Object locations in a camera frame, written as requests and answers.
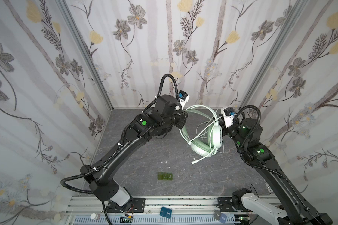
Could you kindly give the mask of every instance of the robotic arm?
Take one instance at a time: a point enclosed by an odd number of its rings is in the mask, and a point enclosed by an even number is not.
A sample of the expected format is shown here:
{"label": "robotic arm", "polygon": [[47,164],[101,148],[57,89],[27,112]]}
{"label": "robotic arm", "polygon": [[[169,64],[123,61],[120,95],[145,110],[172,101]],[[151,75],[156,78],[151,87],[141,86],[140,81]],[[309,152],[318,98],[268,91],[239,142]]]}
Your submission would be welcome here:
{"label": "robotic arm", "polygon": [[[173,81],[176,97],[160,95],[164,79],[170,77]],[[93,165],[81,167],[80,175],[64,178],[61,184],[73,191],[94,194],[100,201],[112,201],[122,212],[128,212],[133,207],[133,198],[128,191],[118,185],[113,176],[122,164],[141,146],[151,138],[166,135],[173,126],[182,129],[188,114],[182,111],[189,96],[184,91],[178,93],[174,77],[165,74],[162,77],[159,92],[153,102],[144,111],[137,115],[122,131],[119,142],[99,161]],[[243,110],[254,108],[257,111],[257,120],[245,119]],[[222,133],[234,140],[241,159],[255,168],[268,182],[285,210],[280,210],[259,199],[248,189],[235,191],[232,197],[232,206],[235,210],[244,208],[252,210],[273,225],[279,224],[313,224],[330,225],[332,220],[327,214],[320,214],[306,201],[285,176],[271,151],[259,142],[262,128],[259,126],[260,111],[255,106],[245,106],[235,113],[233,108],[221,110],[223,120],[220,121]],[[81,190],[68,185],[66,182],[85,178],[90,190]]]}

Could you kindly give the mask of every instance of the white headset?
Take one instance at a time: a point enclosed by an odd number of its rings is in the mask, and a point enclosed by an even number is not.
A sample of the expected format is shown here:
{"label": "white headset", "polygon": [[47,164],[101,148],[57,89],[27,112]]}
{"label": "white headset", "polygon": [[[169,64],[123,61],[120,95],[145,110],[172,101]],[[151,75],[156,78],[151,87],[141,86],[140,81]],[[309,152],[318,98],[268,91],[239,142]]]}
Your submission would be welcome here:
{"label": "white headset", "polygon": [[[199,111],[199,110],[194,110],[194,108],[198,107],[204,107],[207,108],[212,114],[213,117],[208,116],[207,114]],[[199,162],[200,160],[211,157],[212,155],[215,155],[218,151],[218,149],[222,146],[222,128],[219,125],[218,117],[214,110],[212,110],[210,107],[204,106],[204,105],[193,105],[189,106],[185,111],[187,112],[193,112],[199,115],[202,115],[209,120],[213,120],[210,124],[208,124],[196,137],[193,139],[189,138],[189,135],[187,133],[187,130],[185,126],[180,129],[180,134],[184,138],[184,140],[190,145],[191,149],[198,153],[199,155],[203,156],[199,160],[195,160],[192,162],[192,164],[195,164]],[[198,137],[204,132],[208,133],[208,138],[207,138],[207,144],[200,141]]]}

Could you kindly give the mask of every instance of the gray tabletop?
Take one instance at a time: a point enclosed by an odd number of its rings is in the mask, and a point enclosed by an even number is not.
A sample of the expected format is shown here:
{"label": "gray tabletop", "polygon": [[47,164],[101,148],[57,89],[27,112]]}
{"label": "gray tabletop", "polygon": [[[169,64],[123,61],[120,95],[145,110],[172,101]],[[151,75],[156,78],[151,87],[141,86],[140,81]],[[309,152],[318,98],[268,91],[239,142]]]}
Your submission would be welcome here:
{"label": "gray tabletop", "polygon": [[[123,128],[141,111],[113,110],[94,162],[118,142]],[[186,128],[190,137],[196,136],[196,127],[206,120],[203,116],[189,113]],[[114,179],[132,196],[223,196],[232,195],[233,191],[243,187],[249,189],[249,184],[259,195],[268,195],[264,179],[240,159],[233,140],[224,137],[223,141],[224,153],[192,165],[191,162],[201,156],[191,150],[179,129],[173,127],[165,138],[152,138],[138,149],[117,171]],[[173,180],[158,180],[158,172],[173,173]]]}

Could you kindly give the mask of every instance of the floral wallpaper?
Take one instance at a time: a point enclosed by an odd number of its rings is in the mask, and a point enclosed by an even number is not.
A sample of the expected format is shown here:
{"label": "floral wallpaper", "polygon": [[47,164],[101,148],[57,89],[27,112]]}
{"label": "floral wallpaper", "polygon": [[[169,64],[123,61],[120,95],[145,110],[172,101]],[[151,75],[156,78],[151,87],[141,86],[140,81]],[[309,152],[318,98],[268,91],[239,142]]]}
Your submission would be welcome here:
{"label": "floral wallpaper", "polygon": [[55,2],[0,0],[0,224],[61,223],[60,180],[99,143],[109,110],[73,40]]}
{"label": "floral wallpaper", "polygon": [[338,224],[338,0],[308,2],[249,104],[284,172]]}
{"label": "floral wallpaper", "polygon": [[[165,73],[189,93],[189,104],[240,103],[295,1],[66,3],[113,105],[143,108]],[[173,89],[165,81],[163,93]]]}

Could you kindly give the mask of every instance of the light green headphones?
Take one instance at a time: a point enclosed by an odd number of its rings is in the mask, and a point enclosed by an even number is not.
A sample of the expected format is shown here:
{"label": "light green headphones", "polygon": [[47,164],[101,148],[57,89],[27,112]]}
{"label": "light green headphones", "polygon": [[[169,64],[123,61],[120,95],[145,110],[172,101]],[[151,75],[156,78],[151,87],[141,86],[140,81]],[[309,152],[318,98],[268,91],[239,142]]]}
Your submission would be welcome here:
{"label": "light green headphones", "polygon": [[[207,108],[213,114],[213,116],[210,117],[207,114],[199,110],[194,110],[194,108],[197,108],[197,107]],[[214,110],[212,110],[210,107],[203,106],[203,105],[193,105],[193,106],[188,107],[185,111],[196,113],[196,114],[199,114],[199,115],[202,115],[208,118],[209,120],[213,120],[194,139],[189,138],[189,135],[187,133],[185,126],[182,129],[180,129],[180,134],[182,135],[184,140],[190,145],[191,149],[195,151],[196,153],[198,153],[199,155],[203,156],[203,158],[192,162],[192,164],[195,164],[206,157],[211,157],[212,155],[216,154],[217,150],[222,146],[222,128],[219,125],[219,121],[218,121],[219,117],[216,115]],[[198,139],[200,134],[204,131],[208,133],[207,143],[204,143]]]}

